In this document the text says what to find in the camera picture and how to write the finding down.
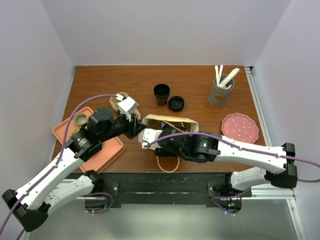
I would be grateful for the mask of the brown paper bag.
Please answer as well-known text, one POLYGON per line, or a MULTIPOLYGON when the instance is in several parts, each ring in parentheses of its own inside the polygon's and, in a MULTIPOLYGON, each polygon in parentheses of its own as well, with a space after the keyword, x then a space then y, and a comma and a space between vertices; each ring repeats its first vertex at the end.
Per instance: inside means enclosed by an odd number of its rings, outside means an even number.
MULTIPOLYGON (((164 130, 165 128, 171 128, 177 132, 198 132, 199 131, 199 123, 184 117, 173 117, 173 116, 164 116, 164 115, 155 115, 155 114, 148 114, 146 117, 142 119, 142 123, 147 125, 147 128, 154 129, 154 130, 164 130)), ((165 173, 173 173, 175 172, 180 166, 180 157, 177 158, 177 165, 173 170, 165 170, 160 165, 159 161, 159 150, 162 152, 164 149, 156 148, 154 150, 156 155, 156 162, 159 169, 165 173)))

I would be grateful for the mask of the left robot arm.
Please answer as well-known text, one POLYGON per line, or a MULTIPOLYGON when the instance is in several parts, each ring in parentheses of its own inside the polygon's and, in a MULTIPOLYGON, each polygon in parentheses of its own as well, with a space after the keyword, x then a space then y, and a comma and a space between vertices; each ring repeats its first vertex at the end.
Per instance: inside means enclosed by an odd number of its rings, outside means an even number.
POLYGON ((55 160, 22 187, 6 190, 2 199, 23 229, 32 232, 56 209, 73 199, 89 194, 99 196, 104 190, 104 181, 94 170, 86 171, 65 189, 57 186, 101 151, 105 141, 120 135, 134 139, 146 127, 134 113, 124 112, 113 118, 111 109, 98 108, 80 130, 63 143, 55 160))

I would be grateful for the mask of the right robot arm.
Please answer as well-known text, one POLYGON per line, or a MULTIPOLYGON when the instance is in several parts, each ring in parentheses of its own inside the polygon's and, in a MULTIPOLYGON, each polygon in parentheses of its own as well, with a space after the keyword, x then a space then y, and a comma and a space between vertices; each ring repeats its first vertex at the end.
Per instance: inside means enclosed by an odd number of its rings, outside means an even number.
POLYGON ((261 146, 240 142, 209 132, 180 132, 166 128, 149 140, 149 146, 166 151, 196 163, 234 162, 251 168, 234 171, 223 183, 223 192, 230 197, 253 186, 270 183, 274 187, 293 189, 298 183, 298 170, 286 145, 261 146))

